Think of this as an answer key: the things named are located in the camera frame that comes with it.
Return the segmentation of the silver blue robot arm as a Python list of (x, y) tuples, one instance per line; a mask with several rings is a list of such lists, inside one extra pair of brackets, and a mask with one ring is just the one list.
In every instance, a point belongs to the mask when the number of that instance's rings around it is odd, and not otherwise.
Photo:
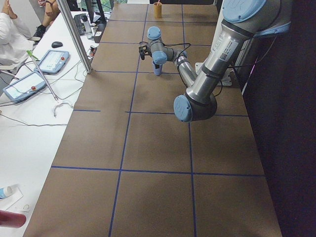
[(226, 0), (222, 3), (222, 31), (208, 57), (195, 72), (184, 50), (168, 47), (159, 27), (147, 31), (148, 43), (139, 48), (142, 59), (148, 53), (154, 65), (172, 62), (184, 82), (186, 92), (175, 98), (175, 116), (183, 122), (209, 119), (216, 113), (213, 90), (245, 41), (285, 33), (291, 24), (291, 0)]

